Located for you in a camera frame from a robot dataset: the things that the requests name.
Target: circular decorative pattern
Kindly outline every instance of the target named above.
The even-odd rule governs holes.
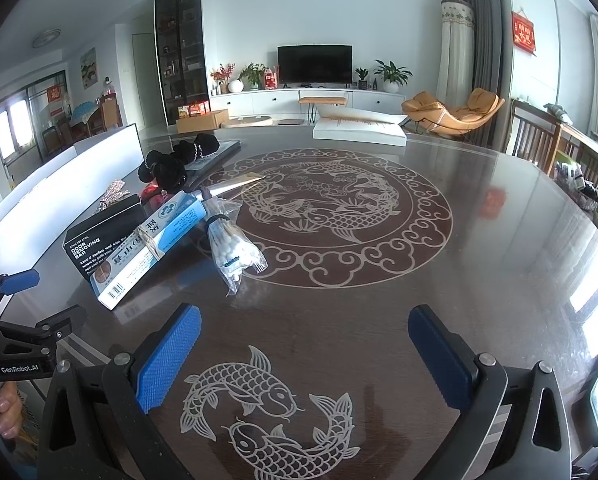
[[[403,276],[434,258],[452,232],[441,192],[415,171],[343,150],[247,158],[208,184],[255,171],[239,226],[268,268],[252,278],[303,287],[360,286]]]

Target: rubber band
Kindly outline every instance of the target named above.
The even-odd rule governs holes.
[[[208,228],[210,227],[212,222],[216,222],[217,220],[220,220],[220,219],[227,220],[228,222],[230,221],[230,217],[227,215],[213,215],[205,221],[205,235],[206,236],[208,234]]]

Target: plastic bottle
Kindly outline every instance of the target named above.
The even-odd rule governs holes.
[[[116,91],[114,90],[114,85],[112,85],[110,78],[106,77],[106,81],[103,83],[103,91],[101,92],[101,97],[109,94],[116,94]]]

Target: tv cabinet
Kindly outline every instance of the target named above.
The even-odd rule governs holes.
[[[300,105],[303,97],[344,97],[347,108],[370,110],[382,114],[403,114],[402,94],[388,94],[373,90],[332,88],[279,88],[277,90],[256,90],[238,94],[224,94],[210,97],[211,110],[227,110],[230,118],[266,115],[273,120],[308,118],[308,105]]]

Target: chair back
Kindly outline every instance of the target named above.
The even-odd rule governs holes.
[[[508,154],[528,160],[549,174],[558,149],[560,128],[550,114],[515,100],[512,103],[511,132],[516,126],[514,147]]]
[[[44,138],[45,149],[48,151],[49,155],[58,152],[63,147],[61,137],[55,126],[51,126],[45,130],[42,136]]]
[[[74,144],[72,139],[72,130],[70,129],[70,121],[65,117],[57,121],[57,129],[63,139],[65,146],[71,146]]]
[[[102,96],[101,101],[99,102],[99,108],[101,108],[101,117],[106,130],[109,130],[112,127],[122,126],[118,107],[116,105],[116,94],[106,94]]]

